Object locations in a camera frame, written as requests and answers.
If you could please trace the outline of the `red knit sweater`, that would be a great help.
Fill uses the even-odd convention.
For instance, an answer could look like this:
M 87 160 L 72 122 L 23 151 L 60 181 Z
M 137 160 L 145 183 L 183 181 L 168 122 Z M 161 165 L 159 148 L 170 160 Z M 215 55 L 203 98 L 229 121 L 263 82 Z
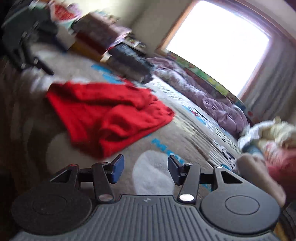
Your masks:
M 126 84 L 53 83 L 46 99 L 72 146 L 98 160 L 157 131 L 175 116 L 151 90 Z

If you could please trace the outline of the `tall stack folded clothes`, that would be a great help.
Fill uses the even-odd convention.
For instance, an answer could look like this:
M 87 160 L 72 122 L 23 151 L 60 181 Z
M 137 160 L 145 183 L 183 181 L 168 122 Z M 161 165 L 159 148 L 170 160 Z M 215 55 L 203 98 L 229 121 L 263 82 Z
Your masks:
M 75 21 L 71 28 L 76 38 L 100 55 L 121 43 L 132 32 L 130 28 L 117 25 L 94 11 Z

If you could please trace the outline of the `folded denim clothes stack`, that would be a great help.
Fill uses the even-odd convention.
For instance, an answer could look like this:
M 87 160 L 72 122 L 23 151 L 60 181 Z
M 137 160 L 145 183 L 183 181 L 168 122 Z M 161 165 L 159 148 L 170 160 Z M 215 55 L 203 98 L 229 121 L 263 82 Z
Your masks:
M 153 65 L 125 44 L 108 50 L 111 55 L 106 61 L 121 76 L 142 84 L 152 81 Z

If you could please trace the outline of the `red patterned cushion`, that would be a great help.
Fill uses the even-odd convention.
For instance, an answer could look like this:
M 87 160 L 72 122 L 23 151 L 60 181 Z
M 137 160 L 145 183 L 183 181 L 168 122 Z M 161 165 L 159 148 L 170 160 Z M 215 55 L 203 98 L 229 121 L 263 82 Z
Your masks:
M 74 15 L 74 13 L 67 10 L 61 4 L 51 4 L 50 7 L 50 16 L 51 20 L 58 24 L 67 24 L 75 21 L 78 16 Z

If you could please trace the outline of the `folded beige sweater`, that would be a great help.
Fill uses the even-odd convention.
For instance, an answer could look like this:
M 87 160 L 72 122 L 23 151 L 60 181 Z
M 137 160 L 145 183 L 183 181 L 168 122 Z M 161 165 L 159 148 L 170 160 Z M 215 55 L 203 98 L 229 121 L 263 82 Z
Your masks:
M 283 187 L 270 176 L 262 155 L 242 154 L 236 159 L 236 169 L 242 178 L 271 195 L 280 207 L 284 207 L 286 193 Z

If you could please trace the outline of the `purple crumpled duvet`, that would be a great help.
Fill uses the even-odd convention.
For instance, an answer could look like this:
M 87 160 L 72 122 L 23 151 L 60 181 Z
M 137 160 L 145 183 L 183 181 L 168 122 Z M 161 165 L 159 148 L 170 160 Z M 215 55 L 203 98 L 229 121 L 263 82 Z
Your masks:
M 154 75 L 203 109 L 233 136 L 238 136 L 248 125 L 245 114 L 238 106 L 227 98 L 211 96 L 177 63 L 160 57 L 148 58 L 147 61 L 153 66 Z

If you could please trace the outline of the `pile of folded quilts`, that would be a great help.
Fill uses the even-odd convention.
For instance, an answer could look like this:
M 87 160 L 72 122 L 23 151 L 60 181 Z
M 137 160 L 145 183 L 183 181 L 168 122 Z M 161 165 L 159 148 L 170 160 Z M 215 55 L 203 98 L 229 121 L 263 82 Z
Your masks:
M 259 149 L 271 177 L 283 187 L 295 188 L 295 125 L 277 116 L 246 126 L 237 144 L 243 152 L 251 145 Z

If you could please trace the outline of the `colourful alphabet headboard panel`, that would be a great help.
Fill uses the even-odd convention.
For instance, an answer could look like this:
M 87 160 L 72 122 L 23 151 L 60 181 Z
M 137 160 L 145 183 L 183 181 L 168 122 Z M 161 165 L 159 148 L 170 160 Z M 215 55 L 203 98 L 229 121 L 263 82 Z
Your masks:
M 180 56 L 168 52 L 166 55 L 169 59 L 175 61 L 178 63 L 182 68 L 185 68 L 189 71 L 190 74 L 193 74 L 194 77 L 199 77 L 204 82 L 211 85 L 215 90 L 217 90 L 220 94 L 230 99 L 230 101 L 234 104 L 236 104 L 238 107 L 242 109 L 242 111 L 245 113 L 245 115 L 253 121 L 253 112 L 250 111 L 244 103 L 238 99 L 235 95 L 233 95 L 229 90 L 227 90 L 222 84 L 220 84 L 218 81 L 216 81 L 214 78 L 212 78 L 210 75 L 206 74 L 201 69 L 197 68 L 195 65 L 191 64 L 190 62 L 186 61 L 185 59 L 181 58 Z

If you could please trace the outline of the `grey curtain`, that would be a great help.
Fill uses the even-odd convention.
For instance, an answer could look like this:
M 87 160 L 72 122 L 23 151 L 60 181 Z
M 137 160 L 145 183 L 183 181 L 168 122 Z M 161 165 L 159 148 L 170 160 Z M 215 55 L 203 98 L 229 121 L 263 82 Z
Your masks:
M 295 109 L 295 44 L 274 38 L 262 61 L 239 93 L 246 116 L 255 124 L 279 116 L 288 120 Z

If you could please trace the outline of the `window with wooden frame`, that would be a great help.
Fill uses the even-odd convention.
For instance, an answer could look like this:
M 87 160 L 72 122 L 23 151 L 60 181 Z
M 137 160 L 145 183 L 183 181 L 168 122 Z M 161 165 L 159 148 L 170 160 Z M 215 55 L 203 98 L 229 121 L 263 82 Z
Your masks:
M 189 63 L 244 99 L 272 46 L 274 34 L 242 1 L 192 1 L 156 48 Z

